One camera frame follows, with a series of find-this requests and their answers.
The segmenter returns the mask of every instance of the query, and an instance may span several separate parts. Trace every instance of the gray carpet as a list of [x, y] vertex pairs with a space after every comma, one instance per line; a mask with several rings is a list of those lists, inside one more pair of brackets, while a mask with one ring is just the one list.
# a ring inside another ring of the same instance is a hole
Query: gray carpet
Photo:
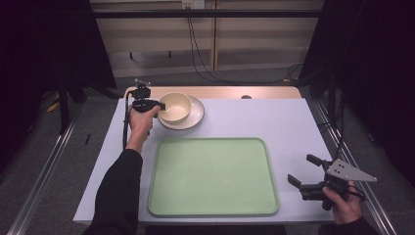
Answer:
[[[214, 75], [220, 79], [231, 81], [232, 85], [289, 85], [289, 82], [274, 82], [286, 77], [287, 72], [287, 69], [228, 70], [216, 71]], [[118, 78], [116, 81], [118, 88], [112, 89], [112, 91], [123, 94], [126, 87], [133, 85], [134, 78]], [[151, 81], [155, 86], [230, 85], [229, 82], [218, 80], [207, 81], [194, 72], [139, 78]], [[88, 100], [82, 108], [68, 145], [54, 169], [52, 178], [47, 183], [25, 234], [80, 234], [85, 229], [84, 225], [72, 222], [72, 218], [100, 152], [116, 106], [115, 100], [90, 89], [85, 91], [88, 94]], [[300, 93], [307, 99], [309, 107], [315, 115], [316, 123], [321, 123], [322, 120], [315, 111], [315, 102], [326, 102], [327, 95], [324, 95], [321, 100], [312, 100], [309, 98], [307, 86], [301, 87]], [[48, 106], [50, 103], [51, 97], [42, 102], [42, 107]], [[70, 112], [73, 114], [78, 106], [70, 103]], [[378, 177], [379, 181], [371, 184], [371, 187], [388, 212], [396, 233], [413, 234], [415, 231], [413, 223], [415, 221], [415, 190], [389, 163], [382, 146], [369, 140], [366, 127], [347, 104], [344, 117], [346, 144], [360, 168]], [[59, 110], [45, 113], [42, 109], [21, 149], [4, 171], [0, 184], [0, 234], [7, 234], [9, 231], [56, 143], [59, 130]], [[322, 136], [332, 155], [335, 155], [336, 146], [324, 128], [322, 128]], [[364, 216], [375, 225], [375, 221], [370, 218], [370, 212], [365, 207]], [[317, 234], [317, 228], [318, 224], [289, 224], [285, 226], [286, 233], [289, 235]]]

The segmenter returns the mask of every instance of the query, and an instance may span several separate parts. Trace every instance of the white bowl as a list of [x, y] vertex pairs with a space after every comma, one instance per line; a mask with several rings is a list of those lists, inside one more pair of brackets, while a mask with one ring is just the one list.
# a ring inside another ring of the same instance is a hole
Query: white bowl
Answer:
[[168, 93], [160, 98], [165, 111], [159, 111], [159, 117], [169, 124], [178, 124], [185, 120], [192, 109], [190, 98], [183, 93]]

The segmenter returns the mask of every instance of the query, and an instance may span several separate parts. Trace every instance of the black curtain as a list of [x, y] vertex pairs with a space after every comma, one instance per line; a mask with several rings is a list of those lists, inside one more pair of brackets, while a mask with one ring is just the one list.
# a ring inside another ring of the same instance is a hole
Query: black curtain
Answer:
[[300, 79], [309, 78], [310, 93], [319, 97], [333, 74], [393, 165], [415, 185], [415, 2], [326, 0], [324, 10], [329, 14], [318, 21]]
[[115, 80], [95, 19], [77, 14], [92, 12], [88, 0], [1, 0], [0, 6], [1, 170], [46, 91], [63, 82], [83, 102], [82, 86], [115, 87]]

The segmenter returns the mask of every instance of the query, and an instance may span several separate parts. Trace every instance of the black cable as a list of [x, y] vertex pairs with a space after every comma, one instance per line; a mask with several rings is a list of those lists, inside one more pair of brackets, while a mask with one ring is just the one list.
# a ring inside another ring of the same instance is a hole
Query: black cable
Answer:
[[357, 191], [359, 191], [359, 193], [355, 193], [355, 192], [351, 192], [351, 191], [348, 191], [347, 190], [347, 192], [350, 194], [350, 195], [354, 195], [354, 196], [356, 196], [356, 197], [358, 197], [359, 199], [360, 199], [360, 202], [362, 203], [362, 202], [364, 202], [364, 201], [366, 201], [366, 197], [364, 196], [364, 193], [359, 189], [359, 188], [357, 188], [357, 187], [355, 187], [355, 186], [352, 186], [352, 185], [348, 185], [348, 187], [351, 187], [351, 188], [354, 188], [354, 189], [356, 189]]
[[192, 61], [193, 61], [193, 66], [194, 66], [195, 71], [196, 71], [196, 73], [198, 74], [198, 76], [199, 76], [199, 77], [201, 77], [201, 78], [202, 78], [202, 79], [204, 79], [204, 80], [207, 80], [207, 81], [213, 81], [213, 80], [210, 80], [210, 79], [208, 79], [208, 78], [206, 78], [206, 77], [202, 76], [202, 75], [199, 73], [199, 71], [198, 71], [198, 69], [197, 69], [197, 67], [196, 67], [196, 63], [195, 63], [195, 56], [194, 56], [193, 41], [195, 41], [196, 50], [197, 50], [197, 52], [198, 52], [199, 58], [200, 58], [200, 60], [201, 60], [201, 62], [202, 62], [202, 65], [203, 65], [203, 67], [205, 68], [205, 71], [207, 71], [207, 73], [208, 73], [211, 77], [213, 77], [214, 79], [216, 79], [216, 80], [219, 80], [219, 81], [222, 81], [222, 82], [225, 82], [225, 83], [229, 83], [229, 84], [231, 84], [231, 85], [237, 85], [237, 84], [234, 84], [234, 83], [232, 83], [232, 82], [229, 82], [229, 81], [226, 81], [226, 80], [223, 80], [223, 79], [217, 78], [216, 76], [214, 76], [213, 74], [211, 74], [211, 73], [208, 71], [208, 69], [207, 69], [207, 68], [206, 68], [206, 66], [205, 66], [204, 60], [202, 59], [202, 56], [201, 56], [201, 53], [200, 53], [200, 50], [199, 50], [199, 46], [198, 46], [198, 42], [196, 41], [195, 31], [193, 30], [192, 19], [191, 19], [191, 18], [188, 18], [188, 19], [187, 19], [187, 23], [188, 23], [188, 26], [189, 26], [190, 44], [191, 44], [191, 46], [192, 46]]
[[[341, 114], [338, 113], [336, 115], [336, 117], [335, 117], [335, 121], [337, 121], [340, 117], [341, 117]], [[317, 126], [318, 126], [318, 128], [320, 130], [320, 133], [325, 132], [329, 128], [336, 128], [335, 126], [332, 126], [332, 122], [331, 121], [325, 121], [325, 122], [322, 122], [322, 123], [318, 123]]]
[[133, 94], [133, 91], [128, 91], [125, 95], [125, 117], [124, 117], [124, 128], [122, 131], [122, 149], [125, 149], [127, 146], [127, 132], [128, 132], [128, 123], [129, 123], [129, 114], [132, 107], [128, 110], [128, 96]]
[[300, 66], [302, 66], [302, 64], [297, 64], [297, 65], [292, 65], [288, 68], [288, 72], [287, 72], [287, 76], [285, 76], [284, 78], [281, 79], [277, 79], [277, 80], [272, 80], [272, 81], [229, 81], [229, 80], [224, 80], [221, 79], [215, 75], [213, 75], [205, 66], [204, 60], [202, 59], [202, 55], [200, 53], [199, 50], [199, 46], [198, 46], [198, 42], [196, 40], [196, 36], [195, 36], [195, 30], [193, 29], [193, 23], [192, 23], [192, 19], [188, 18], [188, 26], [189, 26], [189, 33], [190, 33], [190, 42], [191, 42], [191, 47], [192, 47], [192, 61], [193, 61], [193, 66], [195, 68], [196, 73], [198, 74], [198, 76], [200, 76], [202, 79], [207, 80], [207, 81], [213, 81], [210, 80], [204, 76], [202, 76], [200, 74], [200, 72], [198, 71], [198, 69], [196, 68], [196, 63], [195, 63], [195, 57], [194, 57], [194, 47], [193, 47], [193, 41], [195, 41], [195, 46], [196, 46], [196, 51], [199, 55], [199, 58], [202, 62], [202, 66], [204, 67], [205, 71], [214, 79], [225, 82], [225, 83], [229, 83], [231, 85], [240, 85], [240, 83], [242, 84], [273, 84], [273, 83], [277, 83], [280, 81], [283, 81], [284, 79], [292, 79], [292, 74], [294, 73], [294, 71], [296, 71], [296, 69]]
[[335, 155], [334, 160], [336, 160], [339, 157], [340, 149], [342, 148], [343, 143], [345, 142], [345, 139], [343, 137], [344, 130], [345, 130], [345, 115], [344, 115], [344, 111], [345, 111], [345, 97], [344, 97], [344, 94], [342, 93], [342, 101], [341, 101], [341, 106], [339, 108], [339, 112], [340, 112], [340, 116], [341, 116], [340, 139], [339, 139], [339, 144], [338, 144], [338, 148], [337, 148], [337, 151], [336, 151], [336, 155]]

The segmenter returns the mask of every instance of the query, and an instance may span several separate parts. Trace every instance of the aluminum rail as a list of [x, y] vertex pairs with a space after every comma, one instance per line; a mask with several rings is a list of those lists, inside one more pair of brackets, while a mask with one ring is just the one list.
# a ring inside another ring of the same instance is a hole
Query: aluminum rail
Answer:
[[49, 182], [49, 179], [55, 169], [55, 166], [57, 165], [61, 157], [61, 154], [69, 141], [73, 128], [76, 124], [76, 121], [79, 118], [82, 109], [83, 104], [79, 105], [79, 107], [77, 108], [67, 130], [58, 137], [58, 140], [55, 144], [55, 147], [52, 150], [52, 153], [49, 155], [49, 159], [47, 160], [46, 165], [43, 166], [43, 169], [39, 177], [37, 178], [36, 183], [31, 189], [29, 196], [27, 197], [23, 206], [21, 207], [21, 210], [15, 218], [7, 235], [23, 235], [25, 233], [28, 225], [30, 224], [31, 219], [33, 218], [34, 213], [36, 212], [37, 206], [40, 203], [46, 185]]
[[95, 19], [139, 18], [321, 18], [322, 10], [95, 10], [93, 12], [46, 12], [35, 14]]
[[[328, 119], [328, 111], [326, 107], [323, 105], [322, 102], [317, 102], [316, 104], [317, 111], [323, 121], [329, 122]], [[337, 128], [333, 128], [330, 125], [327, 126], [328, 131], [332, 137], [333, 142], [336, 146], [339, 146], [341, 141], [341, 133]], [[358, 168], [357, 162], [355, 161], [353, 155], [351, 154], [347, 144], [345, 142], [342, 143], [342, 148], [340, 149], [340, 158], [347, 162], [350, 165], [353, 165]], [[356, 185], [359, 186], [359, 189], [363, 191], [366, 197], [366, 203], [370, 213], [372, 213], [375, 222], [378, 224], [378, 227], [382, 234], [384, 235], [395, 235], [397, 234], [393, 228], [391, 220], [381, 203], [379, 202], [378, 198], [376, 197], [375, 193], [372, 191], [370, 185], [367, 182], [356, 182]]]

